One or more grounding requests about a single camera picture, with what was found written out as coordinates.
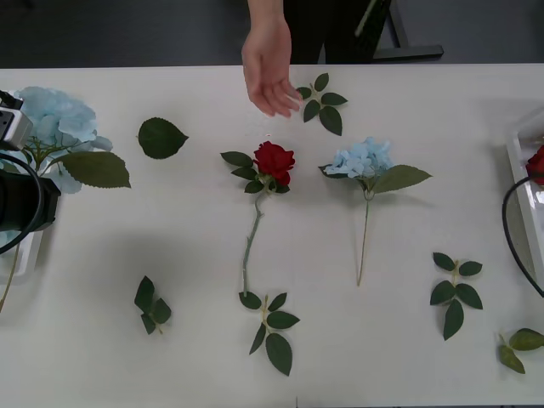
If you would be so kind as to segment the person's hand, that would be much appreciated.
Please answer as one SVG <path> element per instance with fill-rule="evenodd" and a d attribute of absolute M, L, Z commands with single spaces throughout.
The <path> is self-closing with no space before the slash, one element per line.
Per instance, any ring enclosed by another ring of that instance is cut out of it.
<path fill-rule="evenodd" d="M 283 16 L 253 22 L 242 48 L 243 72 L 250 101 L 267 116 L 289 118 L 301 97 L 289 78 L 291 34 Z"/>

